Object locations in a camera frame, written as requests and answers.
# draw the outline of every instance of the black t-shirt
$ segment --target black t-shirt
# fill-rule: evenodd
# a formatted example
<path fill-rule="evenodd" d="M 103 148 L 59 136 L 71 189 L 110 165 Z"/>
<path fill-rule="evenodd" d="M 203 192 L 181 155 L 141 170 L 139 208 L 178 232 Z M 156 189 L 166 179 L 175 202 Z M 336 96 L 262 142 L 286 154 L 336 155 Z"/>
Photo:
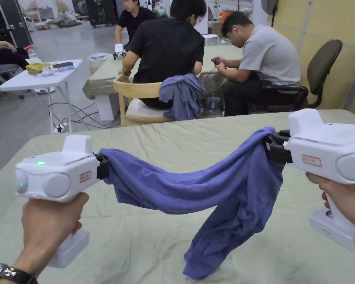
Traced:
<path fill-rule="evenodd" d="M 135 18 L 130 12 L 124 10 L 118 19 L 117 25 L 121 28 L 126 28 L 128 30 L 129 41 L 131 41 L 135 34 L 135 31 L 137 30 L 139 25 L 141 25 L 142 22 L 147 20 L 155 20 L 156 18 L 156 15 L 150 10 L 144 7 L 139 7 L 139 12 Z"/>
<path fill-rule="evenodd" d="M 187 21 L 162 18 L 142 23 L 129 50 L 141 57 L 134 83 L 156 83 L 191 73 L 195 62 L 202 63 L 204 38 Z"/>

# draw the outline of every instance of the person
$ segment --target person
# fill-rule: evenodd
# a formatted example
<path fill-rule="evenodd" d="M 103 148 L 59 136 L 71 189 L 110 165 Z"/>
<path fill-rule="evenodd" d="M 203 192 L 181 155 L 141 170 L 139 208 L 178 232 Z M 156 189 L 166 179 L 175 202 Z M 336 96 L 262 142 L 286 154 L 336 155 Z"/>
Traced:
<path fill-rule="evenodd" d="M 271 96 L 262 93 L 262 88 L 271 84 L 300 84 L 299 56 L 286 37 L 271 27 L 254 26 L 240 11 L 231 13 L 224 20 L 222 34 L 230 39 L 232 45 L 243 47 L 242 60 L 212 59 L 219 73 L 229 79 L 224 89 L 225 116 L 248 114 L 249 103 L 294 103 L 297 99 L 295 95 Z"/>
<path fill-rule="evenodd" d="M 142 59 L 134 83 L 155 83 L 176 75 L 199 74 L 203 68 L 204 38 L 194 26 L 206 10 L 205 0 L 173 0 L 171 18 L 146 21 L 137 29 L 119 74 L 130 75 L 139 58 Z M 172 107 L 172 100 L 142 101 L 152 108 Z"/>
<path fill-rule="evenodd" d="M 311 173 L 306 173 L 306 176 L 323 190 L 322 199 L 325 201 L 325 207 L 330 209 L 326 196 L 328 194 L 339 211 L 355 225 L 355 184 L 342 185 Z"/>
<path fill-rule="evenodd" d="M 6 41 L 0 41 L 0 47 L 3 47 L 0 49 L 0 64 L 16 64 L 23 70 L 26 69 L 26 59 L 29 59 L 29 56 L 25 49 L 16 48 Z"/>
<path fill-rule="evenodd" d="M 152 11 L 140 7 L 139 0 L 124 0 L 124 5 L 125 10 L 121 13 L 116 27 L 116 43 L 121 43 L 121 32 L 126 27 L 129 35 L 129 42 L 124 46 L 124 49 L 129 50 L 130 42 L 139 25 L 147 20 L 155 20 L 157 17 Z"/>
<path fill-rule="evenodd" d="M 22 210 L 24 248 L 13 267 L 37 278 L 68 235 L 82 227 L 79 219 L 88 199 L 86 193 L 68 203 L 30 199 Z M 13 282 L 0 279 L 0 284 Z"/>

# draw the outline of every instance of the black watch strap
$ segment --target black watch strap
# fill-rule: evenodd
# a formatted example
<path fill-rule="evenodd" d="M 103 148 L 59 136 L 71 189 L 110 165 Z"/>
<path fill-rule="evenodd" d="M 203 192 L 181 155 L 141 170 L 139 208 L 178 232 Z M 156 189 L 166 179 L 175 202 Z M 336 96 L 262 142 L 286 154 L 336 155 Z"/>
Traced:
<path fill-rule="evenodd" d="M 17 284 L 38 284 L 34 274 L 7 265 L 1 270 L 0 279 L 6 279 Z"/>

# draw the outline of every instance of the bag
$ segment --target bag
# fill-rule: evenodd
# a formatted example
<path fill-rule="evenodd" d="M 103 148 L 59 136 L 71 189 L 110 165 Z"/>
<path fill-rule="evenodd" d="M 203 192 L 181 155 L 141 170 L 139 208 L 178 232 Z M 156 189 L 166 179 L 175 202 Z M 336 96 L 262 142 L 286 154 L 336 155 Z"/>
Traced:
<path fill-rule="evenodd" d="M 264 12 L 266 12 L 268 15 L 273 15 L 271 27 L 273 27 L 275 13 L 277 11 L 277 2 L 278 0 L 261 0 L 261 8 L 264 10 Z"/>

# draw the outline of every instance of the yellow wall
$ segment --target yellow wall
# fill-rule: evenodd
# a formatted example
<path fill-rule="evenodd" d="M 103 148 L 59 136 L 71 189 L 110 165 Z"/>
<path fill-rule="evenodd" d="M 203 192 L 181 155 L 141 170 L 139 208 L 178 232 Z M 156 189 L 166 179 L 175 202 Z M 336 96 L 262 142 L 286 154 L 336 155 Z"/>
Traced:
<path fill-rule="evenodd" d="M 285 35 L 296 48 L 304 29 L 309 0 L 279 0 L 274 28 Z M 355 80 L 355 0 L 313 0 L 300 57 L 302 83 L 308 87 L 306 70 L 317 50 L 330 39 L 344 43 L 328 76 L 322 109 L 343 108 Z M 316 99 L 309 96 L 309 101 Z M 355 113 L 355 100 L 351 111 Z"/>

